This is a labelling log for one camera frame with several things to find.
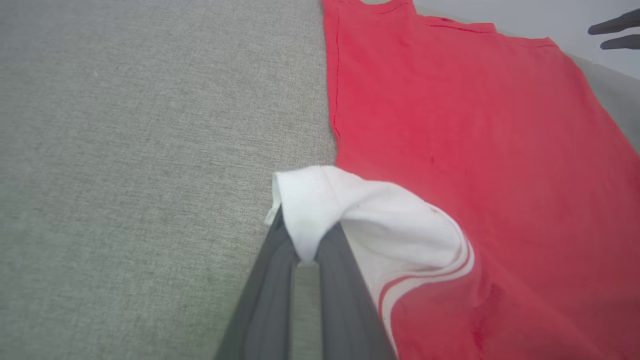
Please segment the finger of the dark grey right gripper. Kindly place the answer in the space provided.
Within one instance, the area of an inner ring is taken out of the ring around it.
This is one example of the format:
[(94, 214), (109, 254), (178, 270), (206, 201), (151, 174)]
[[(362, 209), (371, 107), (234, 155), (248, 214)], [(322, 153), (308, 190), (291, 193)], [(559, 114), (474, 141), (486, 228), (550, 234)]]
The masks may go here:
[(608, 39), (599, 45), (601, 50), (640, 50), (640, 34), (630, 34)]
[(620, 16), (597, 23), (589, 27), (589, 35), (616, 34), (629, 28), (640, 27), (640, 9), (635, 9)]

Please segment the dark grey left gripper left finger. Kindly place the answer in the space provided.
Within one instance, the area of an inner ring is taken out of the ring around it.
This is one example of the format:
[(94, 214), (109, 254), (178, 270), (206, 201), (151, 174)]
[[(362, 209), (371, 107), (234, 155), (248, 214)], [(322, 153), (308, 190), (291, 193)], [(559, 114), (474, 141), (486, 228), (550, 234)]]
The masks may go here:
[(290, 359), (292, 283), (298, 262), (279, 207), (215, 360)]

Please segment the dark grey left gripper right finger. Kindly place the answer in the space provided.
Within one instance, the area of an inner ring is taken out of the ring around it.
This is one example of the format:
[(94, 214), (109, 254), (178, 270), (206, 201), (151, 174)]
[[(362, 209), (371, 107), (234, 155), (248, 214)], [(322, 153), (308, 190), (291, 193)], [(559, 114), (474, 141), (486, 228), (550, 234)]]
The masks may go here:
[(324, 235), (315, 259), (320, 270), (323, 359), (397, 359), (340, 223)]

